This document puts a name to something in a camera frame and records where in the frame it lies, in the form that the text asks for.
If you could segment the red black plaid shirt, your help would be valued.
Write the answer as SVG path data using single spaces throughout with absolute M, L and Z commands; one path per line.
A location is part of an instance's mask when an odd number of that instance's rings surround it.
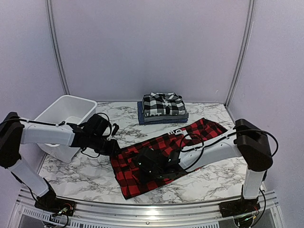
M 201 118 L 190 125 L 122 148 L 116 157 L 111 158 L 111 165 L 123 197 L 128 200 L 187 175 L 178 165 L 179 153 L 185 152 L 186 146 L 201 146 L 202 142 L 226 132 L 227 129 L 219 123 Z M 140 167 L 148 170 L 162 168 L 165 179 L 141 184 Z

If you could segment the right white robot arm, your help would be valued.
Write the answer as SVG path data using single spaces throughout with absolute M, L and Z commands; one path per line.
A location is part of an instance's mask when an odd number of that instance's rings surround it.
M 245 182 L 241 198 L 235 208 L 245 213 L 254 205 L 266 171 L 273 165 L 274 153 L 269 138 L 274 136 L 245 119 L 238 119 L 235 126 L 225 133 L 204 141 L 198 134 L 192 134 L 199 142 L 195 145 L 182 145 L 165 155 L 164 150 L 154 150 L 144 146 L 136 156 L 139 168 L 139 182 L 175 179 L 198 168 L 221 160 L 243 157 L 247 163 Z

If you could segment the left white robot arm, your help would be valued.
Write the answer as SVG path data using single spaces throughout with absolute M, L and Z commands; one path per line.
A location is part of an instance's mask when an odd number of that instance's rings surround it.
M 46 123 L 22 119 L 16 112 L 10 112 L 0 124 L 0 165 L 9 170 L 21 183 L 37 196 L 39 205 L 49 211 L 56 211 L 60 201 L 50 184 L 39 176 L 22 158 L 20 145 L 49 143 L 94 150 L 98 155 L 115 156 L 120 149 L 113 136 L 119 126 L 110 124 L 98 114 L 81 124 Z

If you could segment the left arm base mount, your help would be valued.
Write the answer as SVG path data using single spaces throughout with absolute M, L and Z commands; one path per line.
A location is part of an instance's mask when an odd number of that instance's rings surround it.
M 34 206 L 35 208 L 52 212 L 56 216 L 73 216 L 76 202 L 66 199 L 55 199 L 55 201 L 50 206 L 45 206 L 42 204 L 42 202 L 35 202 Z

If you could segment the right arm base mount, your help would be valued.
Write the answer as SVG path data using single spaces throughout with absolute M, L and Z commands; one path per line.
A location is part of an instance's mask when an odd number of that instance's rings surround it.
M 219 211 L 223 218 L 238 216 L 259 210 L 260 204 L 252 200 L 232 200 L 219 204 Z

